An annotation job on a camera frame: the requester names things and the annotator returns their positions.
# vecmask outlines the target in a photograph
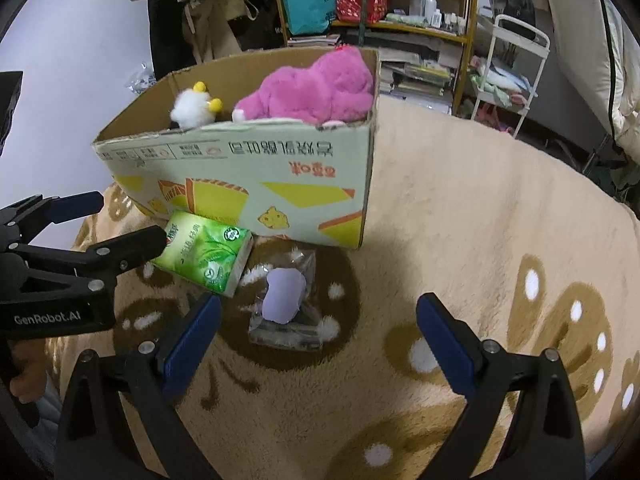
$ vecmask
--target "black clamp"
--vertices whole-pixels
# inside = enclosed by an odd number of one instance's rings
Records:
[[[0,336],[36,339],[113,327],[116,277],[159,256],[158,226],[112,238],[86,252],[29,243],[50,223],[100,211],[102,195],[32,196],[0,210]]]
[[[162,466],[173,480],[221,480],[171,406],[183,394],[221,319],[203,294],[158,341],[123,356],[80,354],[69,380],[56,446],[56,480],[159,480],[138,453],[120,402],[130,393]]]
[[[418,327],[452,390],[467,404],[420,480],[467,480],[482,456],[508,392],[520,392],[507,437],[482,480],[584,480],[580,418],[560,355],[506,352],[480,341],[433,293],[416,307]]]

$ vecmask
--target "beige rug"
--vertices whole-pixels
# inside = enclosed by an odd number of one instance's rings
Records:
[[[116,185],[105,199],[76,248],[150,224]],[[249,343],[243,307],[257,285],[247,278],[224,302],[180,417],[225,479],[413,480],[463,408],[415,325],[416,299],[433,291],[480,338],[523,353],[559,348],[595,452],[624,429],[640,389],[638,227],[629,209],[544,153],[381,98],[363,247],[316,249],[322,351]],[[295,246],[258,240],[248,269]],[[184,314],[187,292],[199,289],[151,265],[122,275],[113,331],[50,341],[62,392],[82,349],[108,355],[157,337]]]

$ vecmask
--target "white plush toy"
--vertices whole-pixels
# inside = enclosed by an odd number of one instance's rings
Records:
[[[180,92],[171,110],[171,120],[183,130],[211,124],[222,110],[222,101],[211,98],[207,86],[198,81],[193,88]]]

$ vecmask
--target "pink plush toy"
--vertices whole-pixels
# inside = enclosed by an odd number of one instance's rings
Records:
[[[321,56],[309,68],[283,66],[268,75],[260,88],[241,99],[234,122],[291,118],[305,123],[356,121],[373,106],[373,77],[352,46]]]

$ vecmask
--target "white rolling cart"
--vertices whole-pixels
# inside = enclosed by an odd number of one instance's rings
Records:
[[[516,34],[506,28],[500,26],[500,22],[511,22],[521,27],[528,28],[536,34],[536,40],[532,41],[524,38],[523,36]],[[533,86],[529,92],[529,98],[527,99],[527,103],[524,106],[513,105],[512,107],[506,108],[507,110],[511,110],[520,115],[520,120],[518,121],[518,126],[513,133],[513,137],[518,135],[518,131],[522,126],[522,122],[524,118],[527,116],[529,111],[529,107],[531,105],[531,101],[533,101],[533,97],[536,95],[536,88],[538,87],[538,83],[540,82],[540,76],[542,75],[542,69],[545,67],[546,58],[549,55],[549,37],[539,30],[538,28],[529,25],[529,23],[523,22],[517,18],[512,18],[511,16],[507,16],[506,14],[499,14],[495,17],[494,22],[494,32],[491,38],[491,45],[489,47],[489,56],[486,60],[486,67],[484,69],[484,73],[482,74],[482,80],[480,81],[480,86],[473,85],[474,92],[476,94],[476,105],[474,106],[474,111],[471,114],[471,120],[475,120],[476,114],[478,113],[478,107],[480,105],[480,101],[484,101],[486,103],[490,103],[492,105],[499,106],[504,108],[495,98],[494,95],[490,92],[484,90],[484,85],[486,84],[486,76],[491,67],[491,60],[494,56],[494,47],[496,38],[500,38],[501,40],[507,41],[508,43],[512,43],[520,48],[528,50],[532,52],[536,56],[540,58],[540,68],[538,69],[538,74],[536,75],[536,80],[533,83]]]

